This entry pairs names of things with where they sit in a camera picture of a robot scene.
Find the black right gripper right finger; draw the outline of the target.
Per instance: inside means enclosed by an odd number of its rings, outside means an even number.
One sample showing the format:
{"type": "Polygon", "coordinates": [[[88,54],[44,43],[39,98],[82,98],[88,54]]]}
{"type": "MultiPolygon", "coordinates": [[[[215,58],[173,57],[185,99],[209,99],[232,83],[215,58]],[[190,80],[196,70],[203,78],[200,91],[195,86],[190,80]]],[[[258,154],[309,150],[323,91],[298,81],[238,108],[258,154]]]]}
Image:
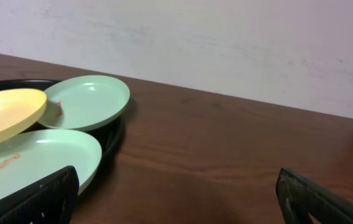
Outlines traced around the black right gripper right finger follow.
{"type": "Polygon", "coordinates": [[[276,194],[287,224],[353,224],[353,203],[290,169],[280,169],[276,194]]]}

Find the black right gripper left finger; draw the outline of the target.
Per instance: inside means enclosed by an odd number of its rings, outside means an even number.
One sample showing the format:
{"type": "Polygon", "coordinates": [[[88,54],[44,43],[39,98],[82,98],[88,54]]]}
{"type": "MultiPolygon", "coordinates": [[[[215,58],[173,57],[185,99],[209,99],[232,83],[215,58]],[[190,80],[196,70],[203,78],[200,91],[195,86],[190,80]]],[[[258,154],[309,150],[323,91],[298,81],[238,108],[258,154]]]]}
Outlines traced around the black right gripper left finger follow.
{"type": "Polygon", "coordinates": [[[69,224],[78,191],[76,169],[66,166],[0,199],[0,224],[69,224]]]}

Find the yellow plate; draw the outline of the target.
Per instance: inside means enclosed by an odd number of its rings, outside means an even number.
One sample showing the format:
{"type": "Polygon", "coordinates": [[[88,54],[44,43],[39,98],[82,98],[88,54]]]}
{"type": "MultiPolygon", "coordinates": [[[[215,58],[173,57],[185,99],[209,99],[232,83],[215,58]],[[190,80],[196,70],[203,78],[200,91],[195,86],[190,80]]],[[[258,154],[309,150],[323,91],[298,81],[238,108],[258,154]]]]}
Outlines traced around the yellow plate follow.
{"type": "Polygon", "coordinates": [[[47,107],[46,94],[37,89],[0,91],[0,142],[32,126],[47,107]]]}

